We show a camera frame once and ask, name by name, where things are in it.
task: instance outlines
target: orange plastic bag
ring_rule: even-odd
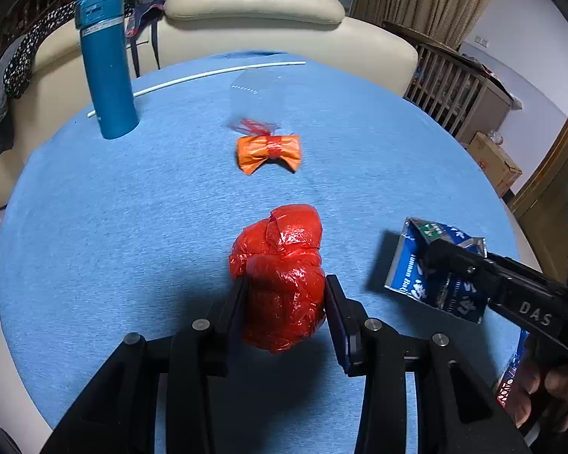
[[[311,336],[324,322],[321,222],[308,204],[280,206],[246,227],[229,256],[232,277],[250,281],[243,339],[272,353]]]
[[[276,124],[264,124],[243,118],[231,129],[247,136],[238,138],[236,154],[238,166],[250,176],[268,159],[282,159],[296,172],[301,165],[301,147],[297,135],[274,135]]]

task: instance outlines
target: red object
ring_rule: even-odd
[[[278,159],[282,155],[282,137],[268,137],[267,152],[270,159]]]
[[[324,322],[321,222],[308,204],[280,206],[246,227],[229,256],[232,277],[249,277],[243,339],[272,353],[288,350]]]
[[[268,137],[274,134],[278,125],[273,123],[259,123],[258,121],[244,118],[240,121],[240,124],[232,124],[230,128],[250,137]]]

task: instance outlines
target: white rod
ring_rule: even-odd
[[[183,83],[184,81],[195,80],[196,78],[211,77],[213,75],[220,75],[221,73],[229,73],[230,71],[242,71],[242,70],[248,70],[250,68],[268,68],[270,66],[288,66],[288,65],[305,65],[305,64],[306,62],[258,63],[256,65],[234,66],[233,68],[222,68],[220,70],[206,71],[204,73],[190,75],[189,77],[183,77],[183,78],[177,78],[176,80],[165,81],[164,83],[160,83],[153,87],[149,87],[147,89],[140,90],[139,92],[135,92],[133,94],[133,97],[145,95],[146,93],[154,92],[154,90],[164,89],[165,87],[170,87],[171,85],[176,85],[177,83]],[[95,110],[92,110],[86,115],[86,117],[91,118],[95,114],[97,114],[97,112]]]

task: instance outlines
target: round table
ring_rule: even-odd
[[[240,52],[138,78],[140,90],[250,63],[302,60]],[[486,381],[502,372],[518,328],[487,311],[480,326],[383,288],[407,216],[484,236],[518,257],[500,200],[476,163],[427,114],[397,95],[307,61],[285,79],[280,134],[300,135],[303,162],[245,176],[238,133],[225,127],[240,72],[136,99],[140,123],[104,140],[87,107],[31,155],[0,224],[0,319],[21,379],[53,428],[131,331],[171,335],[206,314],[230,285],[228,255],[247,225],[289,203],[315,206],[326,273],[398,332],[444,332]],[[363,378],[337,365],[327,326],[290,351],[244,347],[227,380],[211,381],[219,453],[350,453]],[[416,449],[409,381],[409,450]],[[164,422],[159,414],[157,452]]]

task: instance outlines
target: polka dot clothing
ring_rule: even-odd
[[[42,17],[21,41],[4,71],[4,92],[8,98],[18,99],[31,81],[31,65],[40,44],[54,30],[74,18],[76,0],[52,10]]]

